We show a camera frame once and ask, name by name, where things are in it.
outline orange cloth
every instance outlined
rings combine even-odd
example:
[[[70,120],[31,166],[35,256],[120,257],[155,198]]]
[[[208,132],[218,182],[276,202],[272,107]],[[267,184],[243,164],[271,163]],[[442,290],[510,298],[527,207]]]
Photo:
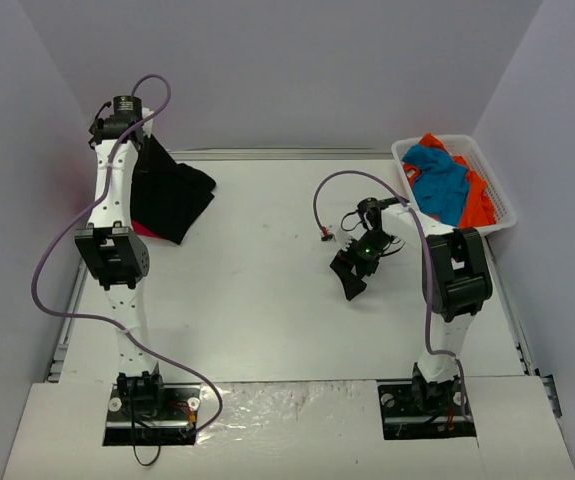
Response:
[[[447,152],[443,142],[438,140],[431,133],[426,133],[425,136],[420,139],[418,144],[426,148],[438,148],[439,150]],[[469,164],[464,157],[461,157],[460,155],[452,155],[451,158],[453,158],[454,162],[457,164],[469,169],[465,175],[465,178],[469,182],[469,194],[467,195],[467,203],[465,204],[465,209],[460,217],[460,222],[458,222],[458,228],[484,227],[486,225],[495,224],[496,212],[494,210],[494,205],[485,193],[487,182],[480,178],[480,175],[469,167]],[[416,171],[418,169],[412,165],[404,165],[403,168],[407,175],[407,179],[409,180],[409,184],[413,186],[414,180],[416,180],[420,175],[420,171]]]

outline blue cloth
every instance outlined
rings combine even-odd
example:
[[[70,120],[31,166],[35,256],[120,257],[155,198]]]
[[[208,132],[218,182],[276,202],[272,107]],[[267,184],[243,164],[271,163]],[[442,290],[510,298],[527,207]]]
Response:
[[[455,163],[448,153],[422,145],[411,147],[403,162],[420,170],[412,187],[420,211],[457,226],[469,194],[467,168]]]

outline black cloth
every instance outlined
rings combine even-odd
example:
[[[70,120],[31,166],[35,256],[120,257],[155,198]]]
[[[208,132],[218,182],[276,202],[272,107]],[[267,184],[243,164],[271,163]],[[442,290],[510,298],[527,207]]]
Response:
[[[131,218],[178,245],[214,199],[213,178],[177,164],[153,135],[141,150],[131,183]]]

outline plastic basket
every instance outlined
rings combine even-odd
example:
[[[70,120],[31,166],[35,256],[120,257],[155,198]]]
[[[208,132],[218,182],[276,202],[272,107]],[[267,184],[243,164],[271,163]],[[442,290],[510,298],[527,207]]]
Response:
[[[407,153],[407,150],[420,141],[420,138],[421,137],[399,140],[391,146],[391,152],[394,155],[396,168],[398,168],[401,178],[403,179],[407,198],[410,199],[416,208],[418,208],[418,204],[416,203],[416,199],[411,190],[411,185],[409,185],[407,176],[403,170],[402,158],[405,156],[405,153]],[[511,207],[511,204],[507,199],[507,195],[505,195],[500,183],[498,183],[496,175],[494,175],[494,172],[489,166],[489,163],[487,163],[487,159],[480,151],[476,141],[468,135],[436,135],[436,138],[443,142],[445,148],[451,155],[461,155],[465,157],[469,166],[487,182],[485,192],[494,204],[494,209],[496,210],[496,224],[485,227],[476,227],[480,234],[487,235],[491,232],[515,225],[516,213]]]

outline cable connector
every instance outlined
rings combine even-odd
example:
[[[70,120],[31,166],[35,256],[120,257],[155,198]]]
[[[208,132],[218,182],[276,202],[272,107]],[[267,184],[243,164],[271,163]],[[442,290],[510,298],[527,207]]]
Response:
[[[320,236],[321,242],[331,242],[332,240],[334,240],[334,234],[331,233],[331,227],[323,227],[320,232],[321,232]]]

